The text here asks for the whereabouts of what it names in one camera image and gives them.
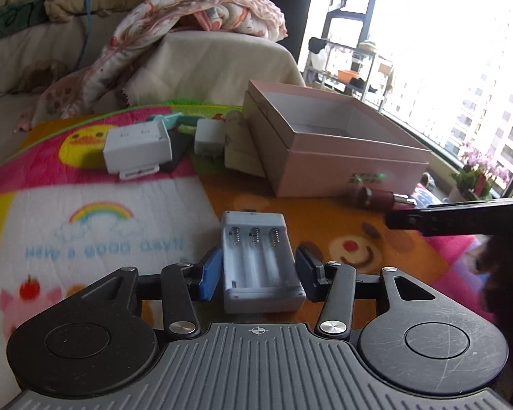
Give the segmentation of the white battery charger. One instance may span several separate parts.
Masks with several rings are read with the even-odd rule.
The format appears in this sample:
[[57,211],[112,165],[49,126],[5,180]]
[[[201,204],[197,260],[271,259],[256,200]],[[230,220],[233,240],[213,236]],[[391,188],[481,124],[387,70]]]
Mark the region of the white battery charger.
[[305,303],[284,216],[226,211],[221,218],[224,309],[232,315],[290,313]]

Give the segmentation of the white power adapter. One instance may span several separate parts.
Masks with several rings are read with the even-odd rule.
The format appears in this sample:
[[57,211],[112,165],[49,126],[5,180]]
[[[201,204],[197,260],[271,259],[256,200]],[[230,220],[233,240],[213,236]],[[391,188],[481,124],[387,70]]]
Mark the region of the white power adapter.
[[161,121],[118,127],[106,134],[105,166],[109,174],[117,174],[120,180],[155,174],[172,159],[169,134]]

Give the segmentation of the pink flower pot plant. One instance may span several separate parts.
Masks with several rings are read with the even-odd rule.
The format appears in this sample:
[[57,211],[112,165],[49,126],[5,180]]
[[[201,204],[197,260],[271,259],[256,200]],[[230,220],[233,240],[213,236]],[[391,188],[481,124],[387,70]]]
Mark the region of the pink flower pot plant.
[[510,181],[510,172],[493,159],[493,154],[485,153],[471,142],[462,144],[462,168],[451,174],[455,186],[452,188],[447,203],[488,200],[493,185],[501,180]]

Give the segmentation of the colourful cartoon play mat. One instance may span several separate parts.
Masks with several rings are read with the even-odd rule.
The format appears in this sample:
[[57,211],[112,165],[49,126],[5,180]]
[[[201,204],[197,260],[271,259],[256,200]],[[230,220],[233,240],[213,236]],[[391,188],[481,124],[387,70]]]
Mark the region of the colourful cartoon play mat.
[[227,210],[279,213],[290,243],[323,261],[362,272],[395,265],[484,313],[484,281],[464,263],[473,237],[389,231],[380,215],[345,198],[278,198],[266,180],[192,152],[174,171],[139,180],[106,171],[105,132],[171,111],[139,107],[41,124],[0,167],[0,408],[18,393],[6,359],[18,325],[124,265],[154,274],[199,260],[220,241]]

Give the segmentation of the pink cardboard box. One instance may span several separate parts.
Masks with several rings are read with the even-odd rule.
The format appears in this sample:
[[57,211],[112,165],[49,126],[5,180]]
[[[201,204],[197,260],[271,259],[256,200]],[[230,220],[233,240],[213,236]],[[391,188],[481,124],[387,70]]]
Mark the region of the pink cardboard box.
[[360,187],[410,194],[429,164],[421,142],[345,95],[251,81],[242,113],[279,197],[332,197]]

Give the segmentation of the small white box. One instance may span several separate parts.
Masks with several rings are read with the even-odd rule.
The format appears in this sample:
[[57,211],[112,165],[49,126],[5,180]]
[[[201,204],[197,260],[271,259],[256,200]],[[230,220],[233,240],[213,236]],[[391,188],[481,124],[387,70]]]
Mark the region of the small white box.
[[194,136],[194,153],[221,156],[226,140],[226,123],[223,120],[200,119]]

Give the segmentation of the teal plastic object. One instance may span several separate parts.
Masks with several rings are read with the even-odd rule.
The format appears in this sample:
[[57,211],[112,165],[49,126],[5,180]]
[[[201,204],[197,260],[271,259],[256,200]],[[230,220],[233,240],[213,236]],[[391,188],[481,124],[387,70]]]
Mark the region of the teal plastic object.
[[158,121],[164,125],[164,128],[170,131],[179,126],[196,127],[197,122],[201,119],[199,116],[184,115],[181,112],[175,112],[167,115],[148,116],[147,121]]

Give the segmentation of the metal shelf rack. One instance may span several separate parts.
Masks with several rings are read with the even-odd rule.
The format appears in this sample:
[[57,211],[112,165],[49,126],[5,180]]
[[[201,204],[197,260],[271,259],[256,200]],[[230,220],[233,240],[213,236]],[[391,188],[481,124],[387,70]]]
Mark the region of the metal shelf rack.
[[345,94],[380,111],[393,85],[393,63],[370,41],[351,47],[328,39],[308,40],[306,86]]

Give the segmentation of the pink patterned blanket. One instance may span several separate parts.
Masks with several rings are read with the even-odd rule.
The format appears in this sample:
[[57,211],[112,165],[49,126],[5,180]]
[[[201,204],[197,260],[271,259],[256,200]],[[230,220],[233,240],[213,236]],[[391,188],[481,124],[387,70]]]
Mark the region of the pink patterned blanket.
[[91,114],[117,77],[180,23],[272,42],[287,37],[284,13],[271,0],[144,0],[117,25],[97,60],[53,83],[21,114],[14,130],[28,132],[47,115]]

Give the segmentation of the green plush toy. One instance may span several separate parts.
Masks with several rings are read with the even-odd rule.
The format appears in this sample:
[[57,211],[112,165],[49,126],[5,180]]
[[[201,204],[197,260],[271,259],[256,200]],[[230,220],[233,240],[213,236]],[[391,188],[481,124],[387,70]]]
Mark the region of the green plush toy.
[[0,6],[0,39],[35,25],[47,23],[45,0],[13,1]]

